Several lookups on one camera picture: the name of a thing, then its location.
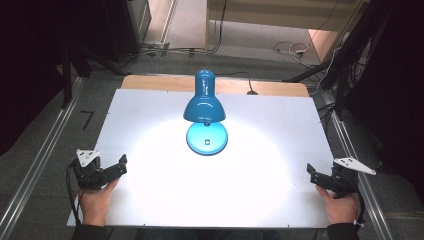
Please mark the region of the person's left hand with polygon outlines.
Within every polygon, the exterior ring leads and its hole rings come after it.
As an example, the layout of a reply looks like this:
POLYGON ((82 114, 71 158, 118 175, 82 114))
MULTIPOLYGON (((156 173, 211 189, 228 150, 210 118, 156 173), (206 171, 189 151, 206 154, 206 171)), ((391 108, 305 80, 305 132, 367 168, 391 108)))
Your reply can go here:
POLYGON ((78 191, 79 204, 83 213, 82 223, 85 225, 103 227, 106 223, 111 195, 119 180, 107 184, 101 190, 78 191))

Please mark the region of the blue desk lamp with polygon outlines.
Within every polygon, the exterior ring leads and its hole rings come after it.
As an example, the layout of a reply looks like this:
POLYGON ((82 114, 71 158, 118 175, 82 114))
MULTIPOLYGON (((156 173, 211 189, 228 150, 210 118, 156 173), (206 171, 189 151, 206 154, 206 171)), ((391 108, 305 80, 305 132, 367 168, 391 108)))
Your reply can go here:
POLYGON ((215 96, 215 74, 212 71, 196 73, 195 94, 188 102, 183 118, 192 123, 186 132, 186 142, 193 152, 210 156, 226 147, 228 133, 222 124, 226 113, 215 96))

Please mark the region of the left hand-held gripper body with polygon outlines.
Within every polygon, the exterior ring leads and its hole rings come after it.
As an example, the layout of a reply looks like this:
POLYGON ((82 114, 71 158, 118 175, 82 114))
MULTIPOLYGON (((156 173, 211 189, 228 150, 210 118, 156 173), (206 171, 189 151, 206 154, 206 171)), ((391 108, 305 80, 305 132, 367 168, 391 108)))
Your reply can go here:
POLYGON ((84 190, 100 190, 106 184, 105 172, 100 166, 99 150, 76 150, 74 174, 78 185, 84 190))

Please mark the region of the person's right hand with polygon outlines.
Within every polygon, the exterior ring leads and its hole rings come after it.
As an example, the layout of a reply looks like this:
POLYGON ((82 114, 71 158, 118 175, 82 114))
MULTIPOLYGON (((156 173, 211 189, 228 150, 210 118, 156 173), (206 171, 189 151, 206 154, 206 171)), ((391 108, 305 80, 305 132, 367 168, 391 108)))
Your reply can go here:
POLYGON ((354 196, 349 195, 335 199, 322 187, 316 186, 316 190, 324 200, 327 218, 330 224, 354 223, 358 210, 358 204, 354 196))

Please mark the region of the black metal stand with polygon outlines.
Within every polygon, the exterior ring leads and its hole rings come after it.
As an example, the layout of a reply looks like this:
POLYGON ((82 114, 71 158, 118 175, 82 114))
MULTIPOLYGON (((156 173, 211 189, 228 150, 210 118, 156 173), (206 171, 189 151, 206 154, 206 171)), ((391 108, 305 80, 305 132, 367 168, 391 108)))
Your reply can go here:
POLYGON ((330 60, 298 76, 287 79, 286 83, 299 83, 307 77, 325 70, 326 73, 317 87, 322 90, 331 90, 334 85, 337 85, 333 111, 341 118, 350 66, 360 58, 369 40, 377 40, 391 14, 393 2, 394 0, 370 0, 369 6, 345 42, 332 52, 330 60))

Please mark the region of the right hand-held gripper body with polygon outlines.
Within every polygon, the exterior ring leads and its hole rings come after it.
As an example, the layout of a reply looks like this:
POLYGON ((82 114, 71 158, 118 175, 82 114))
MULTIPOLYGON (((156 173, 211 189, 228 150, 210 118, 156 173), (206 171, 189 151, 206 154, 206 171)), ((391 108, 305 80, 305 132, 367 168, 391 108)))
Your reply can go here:
POLYGON ((335 194, 335 199, 357 193, 359 173, 376 175, 374 169, 354 157, 335 158, 327 189, 335 194))

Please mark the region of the aluminium floor rail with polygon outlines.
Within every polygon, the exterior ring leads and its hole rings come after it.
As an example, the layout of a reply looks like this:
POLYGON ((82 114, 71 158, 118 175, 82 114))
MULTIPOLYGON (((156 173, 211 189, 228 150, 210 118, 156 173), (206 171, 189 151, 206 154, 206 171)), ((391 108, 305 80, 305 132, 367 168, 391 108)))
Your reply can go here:
MULTIPOLYGON (((331 126, 337 134, 337 142, 340 146, 340 151, 337 156, 358 158, 345 123, 339 119, 335 112, 331 113, 330 119, 331 126)), ((361 208, 364 210, 365 224, 372 224, 378 240, 395 240, 380 207, 379 201, 372 189, 369 175, 359 173, 358 177, 358 189, 363 199, 363 205, 361 208)))
POLYGON ((8 240, 11 235, 13 228, 19 219, 25 205, 30 198, 30 195, 35 188, 35 185, 43 172, 54 147, 62 134, 65 125, 70 118, 72 111, 75 108, 76 102, 81 93, 81 89, 84 86, 85 79, 77 77, 71 90, 74 92, 74 97, 70 100, 64 109, 61 109, 55 119, 52 127, 49 130, 47 137, 45 138, 42 146, 40 147, 36 157, 32 161, 32 164, 25 174, 21 184, 17 191, 8 203, 5 213, 2 215, 0 221, 0 240, 8 240))

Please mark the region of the grey power strip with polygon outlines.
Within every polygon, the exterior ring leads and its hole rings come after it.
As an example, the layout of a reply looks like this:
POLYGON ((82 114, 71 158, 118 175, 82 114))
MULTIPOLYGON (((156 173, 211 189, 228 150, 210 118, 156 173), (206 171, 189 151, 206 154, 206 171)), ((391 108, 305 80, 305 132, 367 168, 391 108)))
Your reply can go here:
POLYGON ((140 54, 155 57, 157 55, 166 56, 170 43, 144 43, 141 46, 140 54))

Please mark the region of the black cabinet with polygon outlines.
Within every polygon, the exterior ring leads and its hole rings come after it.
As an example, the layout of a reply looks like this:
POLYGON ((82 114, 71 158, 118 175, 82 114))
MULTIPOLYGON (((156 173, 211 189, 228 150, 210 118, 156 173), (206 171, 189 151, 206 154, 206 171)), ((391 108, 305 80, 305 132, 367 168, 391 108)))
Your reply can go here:
POLYGON ((139 53, 152 20, 148 0, 104 0, 112 36, 112 60, 139 53))

